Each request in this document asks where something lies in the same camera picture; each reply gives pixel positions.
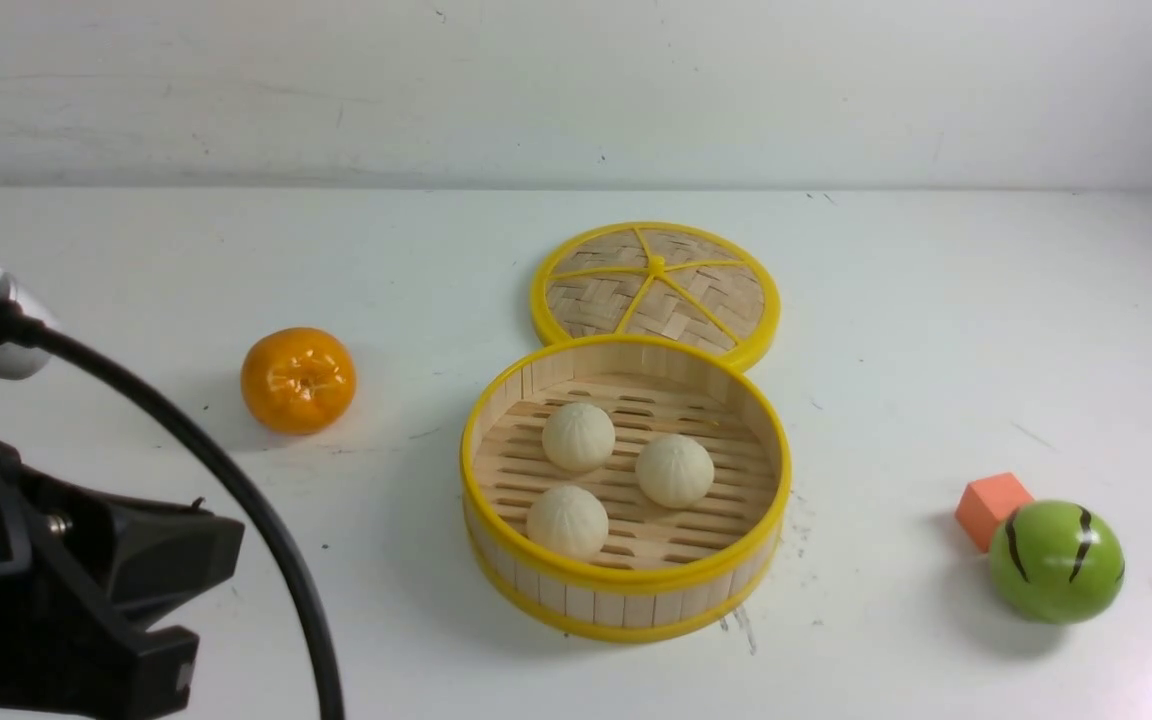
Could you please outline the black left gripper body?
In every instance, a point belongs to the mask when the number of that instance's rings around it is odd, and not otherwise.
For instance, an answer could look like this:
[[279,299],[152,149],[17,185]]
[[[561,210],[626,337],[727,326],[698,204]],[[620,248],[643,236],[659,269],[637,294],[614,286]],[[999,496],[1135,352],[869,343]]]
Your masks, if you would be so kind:
[[28,468],[0,441],[0,708],[160,719],[187,707],[198,637],[157,623],[233,577],[241,521]]

